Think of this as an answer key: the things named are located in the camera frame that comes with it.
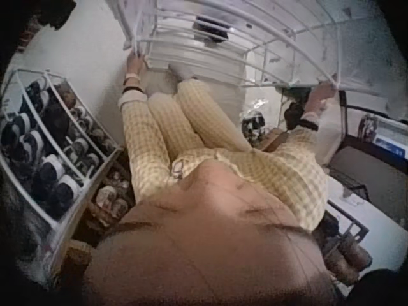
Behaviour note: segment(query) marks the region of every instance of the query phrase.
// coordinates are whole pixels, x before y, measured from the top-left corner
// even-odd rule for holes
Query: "sneaker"
[[[186,64],[180,64],[178,62],[171,62],[168,65],[168,69],[177,77],[179,82],[194,78],[194,73],[191,68]]]

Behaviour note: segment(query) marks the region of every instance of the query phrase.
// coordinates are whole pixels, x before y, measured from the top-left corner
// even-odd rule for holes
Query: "boot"
[[[347,234],[346,239],[339,245],[339,251],[347,262],[359,272],[372,264],[371,255],[357,243],[350,233]]]

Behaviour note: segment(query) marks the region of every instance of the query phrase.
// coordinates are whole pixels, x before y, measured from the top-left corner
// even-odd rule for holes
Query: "white shelf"
[[[40,76],[44,76],[47,79],[48,82],[47,87],[51,88],[58,102],[61,104],[62,109],[64,109],[70,121],[80,132],[81,137],[88,142],[90,148],[92,148],[100,157],[102,157],[102,162],[92,177],[89,177],[90,172],[88,172],[88,175],[84,175],[83,173],[81,173],[76,168],[76,166],[68,159],[68,157],[60,148],[60,146],[58,146],[58,144],[52,138],[50,131],[42,122],[40,114],[36,112],[32,104],[32,101],[30,100],[28,94],[26,93],[26,85],[28,84],[24,84],[23,80],[26,82],[32,82],[33,80],[37,79]],[[29,194],[29,190],[25,189],[23,184],[19,181],[18,177],[13,173],[13,170],[11,169],[10,164],[8,162],[8,157],[3,156],[3,152],[0,152],[0,166],[3,169],[3,173],[11,182],[11,184],[15,187],[17,192],[27,202],[27,204],[25,203],[18,204],[29,205],[31,211],[33,211],[40,218],[40,220],[44,221],[46,224],[50,226],[50,231],[47,233],[47,235],[45,237],[44,236],[41,237],[41,242],[35,253],[35,258],[30,262],[20,261],[18,263],[19,267],[23,269],[23,271],[26,274],[28,274],[34,281],[39,282],[44,286],[49,285],[51,278],[55,275],[60,265],[62,264],[66,252],[67,243],[69,239],[72,237],[72,234],[84,210],[87,207],[87,202],[96,192],[96,188],[103,181],[108,170],[112,167],[112,165],[118,158],[119,154],[123,151],[123,149],[116,142],[113,141],[113,138],[106,132],[105,128],[94,118],[94,116],[90,113],[90,111],[83,103],[83,101],[78,97],[78,94],[74,90],[72,84],[69,81],[67,81],[67,83],[71,87],[73,94],[77,98],[78,101],[77,103],[80,103],[80,106],[83,106],[85,108],[87,115],[89,115],[93,119],[94,126],[97,126],[98,128],[102,129],[105,132],[106,137],[113,141],[113,144],[115,146],[114,151],[108,156],[102,153],[100,148],[88,137],[87,133],[79,126],[78,122],[72,116],[71,112],[69,111],[64,101],[60,97],[58,91],[55,89],[53,84],[54,80],[52,80],[52,78],[56,78],[61,82],[67,81],[66,78],[64,78],[63,76],[51,73],[49,71],[17,68],[15,71],[12,71],[10,73],[10,77],[7,80],[6,85],[4,86],[2,92],[4,99],[9,99],[10,101],[17,105],[19,101],[21,101],[22,96],[24,97],[25,102],[27,103],[37,123],[37,126],[41,129],[49,143],[53,146],[54,150],[64,161],[66,166],[72,171],[72,173],[74,173],[77,176],[77,179],[82,181],[82,187],[80,188],[80,192],[75,202],[62,216],[62,218],[57,221],[53,219],[51,216],[49,216],[44,211],[44,209],[38,203],[36,203],[36,201],[31,197],[31,195]]]

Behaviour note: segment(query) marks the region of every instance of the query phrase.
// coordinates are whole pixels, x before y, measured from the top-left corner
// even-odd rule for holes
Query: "leg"
[[[163,136],[146,103],[128,103],[122,107],[122,114],[132,185],[139,201],[167,186],[170,159]]]
[[[147,103],[161,130],[171,161],[184,151],[204,147],[173,96],[157,93]]]
[[[208,85],[199,80],[185,80],[178,85],[177,101],[194,130],[210,148],[248,152],[251,145],[234,123],[212,99]]]

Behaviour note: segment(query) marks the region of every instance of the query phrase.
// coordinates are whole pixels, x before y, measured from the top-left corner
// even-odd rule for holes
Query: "floor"
[[[330,166],[365,184],[371,203],[397,224],[407,218],[407,175],[352,147],[338,152]]]

